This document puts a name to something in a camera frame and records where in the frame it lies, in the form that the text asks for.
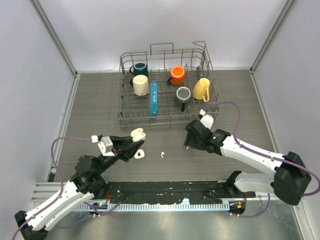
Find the white earbud charging case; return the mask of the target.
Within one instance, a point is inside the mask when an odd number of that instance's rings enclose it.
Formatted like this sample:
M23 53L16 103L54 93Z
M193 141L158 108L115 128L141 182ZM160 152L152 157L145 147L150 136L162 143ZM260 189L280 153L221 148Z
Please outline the white earbud charging case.
M136 160L142 159L145 157L145 151L143 149L138 149L137 152L134 154L134 158Z

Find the beige earbud case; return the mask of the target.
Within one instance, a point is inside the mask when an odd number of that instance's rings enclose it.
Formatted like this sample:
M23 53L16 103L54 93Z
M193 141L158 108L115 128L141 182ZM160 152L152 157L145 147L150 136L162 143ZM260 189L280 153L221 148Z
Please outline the beige earbud case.
M132 142L136 143L146 139L146 133L143 128L136 128L131 131L130 136L132 138Z

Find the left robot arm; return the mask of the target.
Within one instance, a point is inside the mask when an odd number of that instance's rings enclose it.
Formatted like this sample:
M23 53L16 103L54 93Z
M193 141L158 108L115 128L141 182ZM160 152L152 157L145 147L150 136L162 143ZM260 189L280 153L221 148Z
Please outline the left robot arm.
M60 190L30 211L18 211L14 218L18 229L14 233L25 240L44 240L48 232L68 213L88 200L102 199L108 184L101 176L118 160L128 162L145 142L142 128L129 136L92 135L88 141L96 143L101 154L98 157L83 155L77 161L75 174L60 183Z

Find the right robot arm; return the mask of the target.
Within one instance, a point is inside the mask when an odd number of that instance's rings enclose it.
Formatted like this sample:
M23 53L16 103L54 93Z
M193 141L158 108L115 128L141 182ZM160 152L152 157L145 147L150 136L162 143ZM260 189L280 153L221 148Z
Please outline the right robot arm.
M185 130L185 146L233 158L260 171L238 171L231 176L231 182L225 186L230 197L236 198L243 192L262 192L274 194L286 204L296 206L312 180L301 157L294 152L281 154L263 150L235 140L227 131L211 131L198 119L190 122Z

